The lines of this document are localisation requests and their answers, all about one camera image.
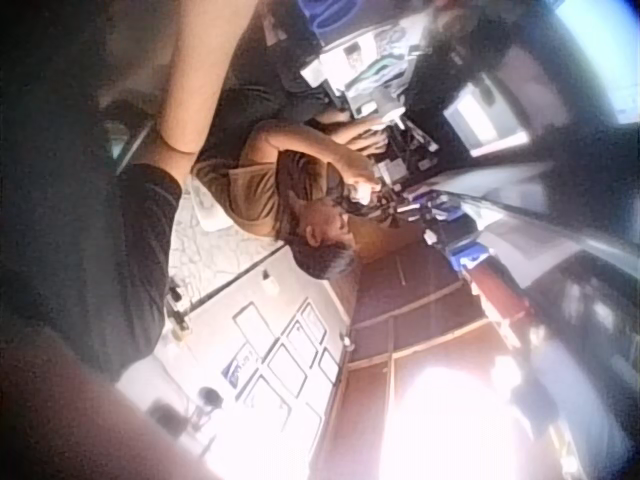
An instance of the framed picture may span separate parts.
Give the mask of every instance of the framed picture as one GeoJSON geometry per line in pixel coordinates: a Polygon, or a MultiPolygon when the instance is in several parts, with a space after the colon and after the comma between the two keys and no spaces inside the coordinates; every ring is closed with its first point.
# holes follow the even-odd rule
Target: framed picture
{"type": "Polygon", "coordinates": [[[234,390],[238,390],[258,368],[260,357],[251,345],[245,343],[222,370],[222,376],[234,390]]]}
{"type": "Polygon", "coordinates": [[[318,440],[321,426],[322,417],[309,404],[305,403],[295,407],[291,412],[285,434],[295,442],[295,445],[300,446],[301,451],[306,451],[311,455],[318,440]]]}
{"type": "Polygon", "coordinates": [[[286,334],[286,338],[291,344],[294,353],[302,360],[302,364],[307,368],[313,367],[313,362],[318,356],[318,349],[300,321],[294,320],[293,325],[291,325],[286,334]]]}
{"type": "Polygon", "coordinates": [[[322,351],[322,355],[320,356],[319,366],[320,370],[324,372],[329,381],[331,381],[331,383],[336,383],[340,366],[331,355],[331,352],[326,348],[322,351]]]}
{"type": "Polygon", "coordinates": [[[261,359],[264,358],[276,337],[258,308],[253,303],[250,303],[240,310],[233,317],[233,320],[258,356],[261,359]]]}
{"type": "Polygon", "coordinates": [[[304,382],[307,380],[307,374],[295,358],[289,352],[289,349],[280,344],[271,359],[269,360],[269,369],[282,382],[294,397],[298,398],[304,382]]]}
{"type": "Polygon", "coordinates": [[[316,342],[322,343],[325,335],[327,334],[327,327],[324,326],[324,323],[320,319],[318,312],[316,312],[316,309],[313,307],[311,302],[307,301],[305,306],[302,307],[300,316],[309,328],[309,331],[316,342]]]}
{"type": "Polygon", "coordinates": [[[263,377],[253,384],[244,399],[244,405],[254,410],[275,431],[281,432],[291,414],[291,407],[263,377]]]}

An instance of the person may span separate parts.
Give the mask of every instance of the person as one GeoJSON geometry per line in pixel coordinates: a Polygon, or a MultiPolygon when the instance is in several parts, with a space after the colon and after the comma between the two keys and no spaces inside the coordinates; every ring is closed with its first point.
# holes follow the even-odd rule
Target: person
{"type": "Polygon", "coordinates": [[[241,229],[283,240],[303,271],[333,278],[351,267],[356,246],[335,190],[339,197],[345,184],[379,189],[366,157],[386,148],[384,132],[370,132],[379,124],[372,116],[325,125],[326,134],[266,121],[249,136],[237,165],[225,169],[203,159],[194,174],[241,229]]]}
{"type": "Polygon", "coordinates": [[[214,478],[109,383],[151,354],[163,329],[182,185],[256,3],[181,0],[155,134],[117,178],[96,99],[103,2],[12,12],[1,155],[3,478],[6,469],[25,478],[214,478]]]}

